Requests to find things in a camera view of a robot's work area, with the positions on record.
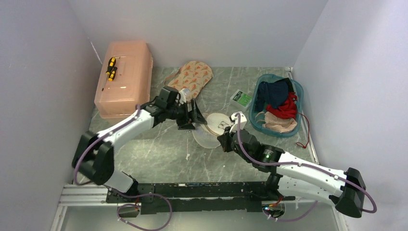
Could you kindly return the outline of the white mesh laundry bag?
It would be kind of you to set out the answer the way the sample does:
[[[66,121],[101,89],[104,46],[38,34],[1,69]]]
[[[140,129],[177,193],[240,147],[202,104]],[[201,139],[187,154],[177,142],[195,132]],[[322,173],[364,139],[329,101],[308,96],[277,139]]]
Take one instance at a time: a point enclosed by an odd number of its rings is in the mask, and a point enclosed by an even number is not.
[[[206,149],[220,146],[217,137],[224,133],[224,129],[232,125],[230,118],[222,113],[211,113],[206,116],[207,124],[195,124],[192,131],[195,141]]]

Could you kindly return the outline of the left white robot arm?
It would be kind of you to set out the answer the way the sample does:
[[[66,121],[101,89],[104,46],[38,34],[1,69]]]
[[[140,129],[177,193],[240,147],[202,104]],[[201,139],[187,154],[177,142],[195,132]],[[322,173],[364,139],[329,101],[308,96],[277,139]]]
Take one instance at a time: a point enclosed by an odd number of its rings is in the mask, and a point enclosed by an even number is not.
[[[115,150],[166,120],[174,120],[179,130],[194,130],[195,124],[207,124],[190,95],[188,89],[178,91],[165,86],[152,101],[136,105],[136,111],[121,122],[97,133],[85,132],[72,161],[74,184],[80,184],[77,176],[82,174],[90,183],[116,190],[124,201],[134,201],[139,183],[115,169]]]

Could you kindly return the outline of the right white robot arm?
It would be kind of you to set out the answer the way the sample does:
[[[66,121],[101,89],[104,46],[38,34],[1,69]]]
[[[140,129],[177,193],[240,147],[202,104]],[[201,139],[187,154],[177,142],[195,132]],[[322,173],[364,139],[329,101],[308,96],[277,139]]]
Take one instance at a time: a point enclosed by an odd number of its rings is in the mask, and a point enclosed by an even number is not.
[[[224,152],[235,152],[259,171],[269,174],[266,196],[303,197],[320,201],[349,217],[363,214],[366,185],[360,171],[330,169],[313,164],[284,151],[262,144],[246,130],[227,132],[217,137]]]

